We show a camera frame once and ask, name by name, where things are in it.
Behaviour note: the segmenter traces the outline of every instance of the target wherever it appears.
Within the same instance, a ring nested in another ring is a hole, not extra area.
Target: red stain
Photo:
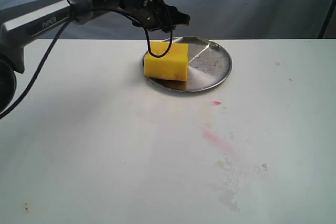
[[[218,105],[221,105],[221,102],[212,102],[211,105],[212,106],[218,106]]]
[[[229,144],[225,143],[222,139],[220,139],[218,136],[214,135],[208,130],[203,131],[203,136],[212,144],[214,144],[218,149],[225,152],[226,154],[230,153],[232,151],[232,148]]]

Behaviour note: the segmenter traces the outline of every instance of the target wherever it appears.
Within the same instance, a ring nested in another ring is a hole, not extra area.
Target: table surface
[[[334,223],[336,40],[216,42],[198,95],[143,78],[145,41],[57,42],[0,122],[1,223]]]

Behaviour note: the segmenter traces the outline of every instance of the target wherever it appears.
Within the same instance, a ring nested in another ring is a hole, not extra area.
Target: silver plate
[[[219,44],[196,37],[178,37],[173,43],[189,44],[188,80],[166,81],[148,78],[166,89],[179,92],[199,92],[221,84],[231,73],[232,60]]]

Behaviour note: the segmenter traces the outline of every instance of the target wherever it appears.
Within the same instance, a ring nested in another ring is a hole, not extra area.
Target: gray backdrop
[[[0,9],[33,0],[0,0]],[[191,15],[176,36],[208,39],[316,38],[332,0],[165,0]],[[155,32],[153,39],[166,38]],[[108,14],[85,26],[71,24],[63,38],[143,39],[143,30]]]

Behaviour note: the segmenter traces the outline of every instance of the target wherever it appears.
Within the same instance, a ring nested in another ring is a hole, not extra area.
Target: yellow sponge
[[[166,42],[151,42],[152,52],[161,55],[167,50],[168,45]],[[186,81],[188,51],[188,44],[173,43],[168,54],[162,58],[147,54],[144,58],[144,75],[162,80]]]

